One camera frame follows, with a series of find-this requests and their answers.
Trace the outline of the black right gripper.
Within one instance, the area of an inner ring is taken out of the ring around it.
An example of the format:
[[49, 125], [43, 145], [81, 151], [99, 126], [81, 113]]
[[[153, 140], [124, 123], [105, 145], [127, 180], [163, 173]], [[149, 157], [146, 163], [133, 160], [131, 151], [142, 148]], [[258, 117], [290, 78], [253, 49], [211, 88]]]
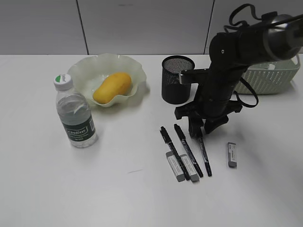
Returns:
[[188, 116], [190, 137], [202, 137], [203, 125], [206, 134], [210, 134], [228, 122], [228, 114], [241, 111], [240, 101], [231, 101], [230, 98], [242, 73], [239, 69], [219, 71], [211, 68], [179, 73], [181, 84], [198, 84], [194, 100], [175, 109], [176, 119]]

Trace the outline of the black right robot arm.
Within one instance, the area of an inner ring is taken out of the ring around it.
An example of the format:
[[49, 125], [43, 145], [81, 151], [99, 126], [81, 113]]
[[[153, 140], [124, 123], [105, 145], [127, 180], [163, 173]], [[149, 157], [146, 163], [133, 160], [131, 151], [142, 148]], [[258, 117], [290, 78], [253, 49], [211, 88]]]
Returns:
[[207, 69], [183, 70], [181, 84], [197, 84], [194, 100], [175, 109], [175, 117], [188, 118], [192, 138], [211, 133], [228, 122], [230, 113], [250, 105], [232, 100], [238, 83], [247, 84], [242, 75], [255, 64], [285, 61], [303, 45], [303, 17], [270, 12], [258, 23], [230, 22], [210, 43], [211, 64]]

